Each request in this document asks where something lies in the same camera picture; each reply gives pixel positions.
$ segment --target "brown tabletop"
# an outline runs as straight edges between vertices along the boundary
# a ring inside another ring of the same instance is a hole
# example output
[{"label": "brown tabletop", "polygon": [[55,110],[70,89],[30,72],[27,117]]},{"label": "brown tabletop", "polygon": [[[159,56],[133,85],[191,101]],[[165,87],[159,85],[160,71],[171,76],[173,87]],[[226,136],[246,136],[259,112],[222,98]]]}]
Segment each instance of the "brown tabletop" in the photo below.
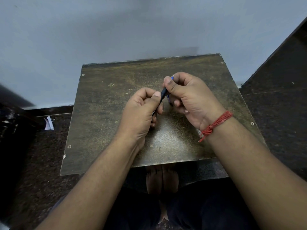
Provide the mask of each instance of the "brown tabletop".
[{"label": "brown tabletop", "polygon": [[[83,65],[72,112],[61,175],[84,173],[110,143],[128,99],[140,88],[161,90],[165,76],[184,71],[200,77],[226,109],[263,143],[220,54]],[[215,157],[197,130],[163,100],[158,126],[149,131],[133,167]]]}]

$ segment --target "wall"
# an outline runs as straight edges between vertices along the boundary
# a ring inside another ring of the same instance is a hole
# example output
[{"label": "wall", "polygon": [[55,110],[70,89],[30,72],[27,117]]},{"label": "wall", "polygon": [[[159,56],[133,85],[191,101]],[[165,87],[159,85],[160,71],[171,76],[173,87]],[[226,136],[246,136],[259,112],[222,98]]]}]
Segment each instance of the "wall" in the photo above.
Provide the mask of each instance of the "wall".
[{"label": "wall", "polygon": [[70,105],[82,64],[219,52],[240,85],[306,9],[307,0],[1,0],[0,84],[25,108]]}]

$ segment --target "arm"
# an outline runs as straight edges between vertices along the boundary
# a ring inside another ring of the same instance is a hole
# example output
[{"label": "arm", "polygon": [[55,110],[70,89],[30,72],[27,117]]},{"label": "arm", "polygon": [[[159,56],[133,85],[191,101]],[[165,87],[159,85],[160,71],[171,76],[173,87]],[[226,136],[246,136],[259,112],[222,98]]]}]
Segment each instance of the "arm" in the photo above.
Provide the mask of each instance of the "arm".
[{"label": "arm", "polygon": [[[160,97],[160,92],[149,88],[142,88],[131,97],[110,145],[37,230],[103,228],[150,126],[156,123],[156,116],[151,114]],[[161,114],[162,109],[160,105],[157,112]]]},{"label": "arm", "polygon": [[[174,108],[201,131],[226,110],[205,83],[176,73],[164,85]],[[303,229],[307,226],[307,183],[283,165],[235,118],[207,138],[262,229]]]}]

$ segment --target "person's left hand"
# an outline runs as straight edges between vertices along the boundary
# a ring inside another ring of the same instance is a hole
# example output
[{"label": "person's left hand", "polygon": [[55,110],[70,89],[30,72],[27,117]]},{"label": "person's left hand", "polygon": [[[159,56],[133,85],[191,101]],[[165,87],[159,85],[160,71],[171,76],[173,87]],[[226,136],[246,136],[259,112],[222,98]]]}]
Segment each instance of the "person's left hand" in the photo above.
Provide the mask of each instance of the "person's left hand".
[{"label": "person's left hand", "polygon": [[151,88],[139,89],[127,102],[122,113],[117,136],[131,140],[136,153],[144,146],[150,127],[157,124],[157,112],[163,113],[161,93]]}]

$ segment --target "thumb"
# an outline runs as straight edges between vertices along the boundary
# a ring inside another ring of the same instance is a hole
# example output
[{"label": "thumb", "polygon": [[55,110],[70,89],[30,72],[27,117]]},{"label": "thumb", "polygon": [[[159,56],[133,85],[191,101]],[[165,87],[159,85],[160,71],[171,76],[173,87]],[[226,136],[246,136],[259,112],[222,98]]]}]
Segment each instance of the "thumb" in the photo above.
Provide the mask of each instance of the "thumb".
[{"label": "thumb", "polygon": [[168,92],[170,92],[172,95],[175,95],[179,98],[182,97],[184,94],[185,87],[182,85],[176,84],[171,77],[165,77],[164,78],[164,85]]},{"label": "thumb", "polygon": [[159,91],[155,92],[151,98],[148,98],[145,105],[149,108],[150,112],[154,112],[154,110],[159,106],[161,100],[161,93]]}]

